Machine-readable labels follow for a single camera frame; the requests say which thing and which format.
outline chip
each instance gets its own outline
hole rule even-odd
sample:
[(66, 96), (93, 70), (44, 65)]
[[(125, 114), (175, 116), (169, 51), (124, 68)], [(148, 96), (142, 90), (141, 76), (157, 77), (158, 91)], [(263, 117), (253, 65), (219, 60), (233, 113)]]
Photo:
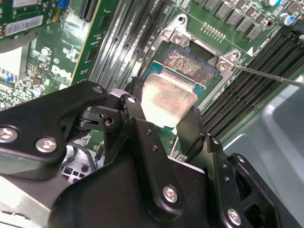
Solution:
[(246, 37), (248, 37), (249, 39), (255, 39), (261, 33), (262, 30), (263, 29), (260, 26), (255, 25), (252, 29), (250, 29)]
[(257, 17), (256, 23), (260, 24), (264, 19), (265, 19), (265, 16), (263, 14), (261, 14), (260, 16)]
[(300, 8), (301, 8), (301, 5), (298, 2), (291, 1), (289, 6), (287, 7), (287, 12), (289, 12), (290, 14), (293, 14), (294, 12), (299, 10)]
[(242, 14), (240, 12), (234, 11), (231, 14), (231, 16), (229, 17), (229, 19), (227, 20), (227, 24), (229, 24), (231, 26), (235, 26), (241, 17), (242, 17)]
[(243, 21), (240, 23), (240, 25), (237, 27), (237, 31), (245, 33), (251, 24), (252, 23), (250, 19), (245, 17)]
[(213, 11), (216, 8), (216, 6), (217, 6), (218, 3), (219, 3), (219, 0), (209, 0), (206, 3), (205, 8), (208, 11)]
[(223, 5), (219, 8), (217, 13), (215, 14), (215, 16), (219, 19), (224, 19), (228, 15), (230, 10), (231, 10), (231, 6), (227, 2), (224, 2)]
[(246, 15), (250, 17), (254, 13), (254, 11), (256, 11), (256, 8), (250, 6), (250, 8), (246, 12)]
[(236, 4), (236, 7), (240, 10), (242, 6), (245, 4), (245, 0), (239, 0)]

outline motherboard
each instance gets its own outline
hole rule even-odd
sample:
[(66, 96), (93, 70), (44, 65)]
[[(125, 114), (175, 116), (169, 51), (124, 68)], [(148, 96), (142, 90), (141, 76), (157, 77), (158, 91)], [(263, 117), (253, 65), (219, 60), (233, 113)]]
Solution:
[[(284, 29), (290, 31), (304, 14), (304, 0), (8, 2), (0, 0), (0, 49), (5, 49), (7, 40), (28, 35), (27, 45), (22, 45), (28, 54), (21, 54), (26, 68), (23, 72), (0, 66), (0, 110), (87, 79), (110, 91), (124, 89), (134, 76), (148, 84), (154, 75), (163, 82), (182, 80), (179, 91), (188, 91), (189, 104), (201, 110), (208, 118), (206, 122), (214, 122), (211, 114), (215, 110), (222, 112), (211, 107), (233, 82), (252, 77), (232, 66), (254, 68), (254, 61), (270, 44), (277, 45), (276, 50), (280, 48), (279, 42), (274, 42), (278, 34)], [(288, 59), (285, 54), (274, 56), (272, 61)], [(265, 56), (260, 65), (263, 63), (267, 63)], [(295, 70), (301, 64), (303, 58), (299, 57)], [(245, 84), (241, 81), (238, 87)], [(177, 100), (182, 107), (184, 97), (178, 93), (172, 91), (177, 97), (171, 96), (166, 103), (173, 105)], [(176, 122), (183, 115), (175, 116)], [(175, 124), (169, 129), (159, 125), (159, 133), (168, 154), (184, 161)], [(101, 132), (92, 131), (84, 140), (90, 150), (103, 147)]]

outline white label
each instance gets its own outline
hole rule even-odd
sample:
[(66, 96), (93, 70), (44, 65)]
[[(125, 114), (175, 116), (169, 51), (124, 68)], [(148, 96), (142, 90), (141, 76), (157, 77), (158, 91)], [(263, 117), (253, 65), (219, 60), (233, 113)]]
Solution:
[(33, 27), (42, 25), (42, 22), (43, 22), (43, 15), (7, 24), (5, 26), (5, 35), (9, 36), (11, 34), (27, 30), (29, 28), (31, 29)]
[(60, 86), (59, 86), (59, 90), (62, 90), (62, 89), (65, 89), (65, 88), (68, 88), (68, 86), (61, 83)]
[(67, 79), (72, 78), (72, 74), (70, 72), (67, 72), (65, 70), (60, 70), (60, 68), (57, 67), (56, 65), (52, 66), (51, 72), (54, 74), (60, 75), (61, 77), (65, 77)]
[(14, 0), (13, 7), (29, 6), (37, 4), (38, 0)]

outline mounting hole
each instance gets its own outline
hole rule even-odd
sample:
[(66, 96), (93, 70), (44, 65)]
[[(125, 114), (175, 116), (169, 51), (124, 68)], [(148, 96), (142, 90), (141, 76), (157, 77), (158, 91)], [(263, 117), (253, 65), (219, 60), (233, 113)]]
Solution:
[(132, 102), (132, 103), (135, 103), (136, 102), (136, 100), (133, 98), (133, 97), (128, 97), (128, 101), (130, 101), (130, 102)]
[(228, 177), (225, 177), (225, 181), (226, 181), (227, 183), (230, 183), (230, 179), (229, 179)]
[(238, 58), (238, 52), (233, 52), (232, 57), (233, 57), (234, 59), (235, 59), (235, 58)]
[(157, 152), (157, 151), (158, 151), (158, 147), (154, 145), (154, 146), (152, 147), (152, 150), (153, 150), (154, 152)]
[(273, 25), (273, 21), (271, 21), (271, 20), (269, 20), (269, 21), (266, 23), (266, 27), (267, 27), (267, 28), (272, 27), (272, 25)]
[(183, 23), (185, 23), (185, 18), (183, 17), (179, 17), (179, 23), (182, 25)]
[(111, 124), (113, 123), (113, 119), (112, 118), (105, 118), (104, 119), (104, 125), (105, 126), (111, 126)]

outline blue connector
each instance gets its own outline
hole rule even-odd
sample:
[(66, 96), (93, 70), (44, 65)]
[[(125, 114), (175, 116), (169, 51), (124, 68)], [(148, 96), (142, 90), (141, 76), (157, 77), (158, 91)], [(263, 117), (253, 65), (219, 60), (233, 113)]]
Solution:
[(70, 5), (70, 0), (59, 0), (57, 6), (61, 9), (66, 9)]

